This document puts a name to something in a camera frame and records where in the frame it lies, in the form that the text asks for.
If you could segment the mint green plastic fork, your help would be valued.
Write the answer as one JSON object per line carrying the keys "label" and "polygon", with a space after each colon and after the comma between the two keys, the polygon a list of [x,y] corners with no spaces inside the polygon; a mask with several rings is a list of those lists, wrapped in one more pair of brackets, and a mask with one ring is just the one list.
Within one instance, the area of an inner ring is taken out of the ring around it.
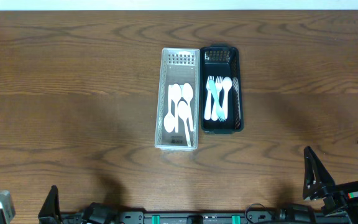
{"label": "mint green plastic fork", "polygon": [[219,102],[219,94],[222,89],[222,82],[223,77],[216,77],[216,80],[214,81],[212,78],[208,80],[208,90],[211,92],[213,98],[214,98],[214,105],[211,110],[211,118],[213,121],[216,121],[217,119],[221,122],[225,121],[225,116],[223,109]]}

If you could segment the white spoon lowest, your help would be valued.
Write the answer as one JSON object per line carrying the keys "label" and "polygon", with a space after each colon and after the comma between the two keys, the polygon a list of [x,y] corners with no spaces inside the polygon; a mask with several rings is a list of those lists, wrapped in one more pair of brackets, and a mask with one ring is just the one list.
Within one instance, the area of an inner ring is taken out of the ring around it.
{"label": "white spoon lowest", "polygon": [[167,114],[164,117],[163,124],[166,132],[171,133],[175,128],[175,117],[172,113],[172,102],[173,102],[173,86],[168,86],[168,111]]}

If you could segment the white plastic fork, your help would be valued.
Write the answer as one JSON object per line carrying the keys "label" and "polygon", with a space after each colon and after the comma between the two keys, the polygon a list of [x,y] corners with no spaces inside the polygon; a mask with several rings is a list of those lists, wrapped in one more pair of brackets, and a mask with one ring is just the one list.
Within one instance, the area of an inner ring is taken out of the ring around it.
{"label": "white plastic fork", "polygon": [[207,90],[207,97],[206,97],[206,104],[204,108],[204,119],[210,120],[211,119],[211,89],[209,85],[209,81],[214,80],[213,76],[209,76],[206,82],[206,90]]}
{"label": "white plastic fork", "polygon": [[223,122],[225,120],[224,112],[223,112],[223,109],[222,109],[222,107],[220,105],[220,101],[219,101],[220,91],[222,90],[222,82],[223,82],[223,77],[220,77],[220,76],[216,77],[216,80],[214,81],[215,95],[213,95],[216,116],[218,117],[218,120],[220,120],[221,122]]}

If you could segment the white thick plastic spoon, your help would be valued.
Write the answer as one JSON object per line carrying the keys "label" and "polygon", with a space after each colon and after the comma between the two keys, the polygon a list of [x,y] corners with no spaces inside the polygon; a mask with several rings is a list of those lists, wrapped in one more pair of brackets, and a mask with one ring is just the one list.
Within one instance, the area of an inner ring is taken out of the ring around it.
{"label": "white thick plastic spoon", "polygon": [[228,94],[229,94],[229,90],[232,87],[232,80],[230,77],[225,77],[223,79],[222,87],[224,90],[224,96],[223,96],[224,119],[227,119],[227,117],[228,117]]}

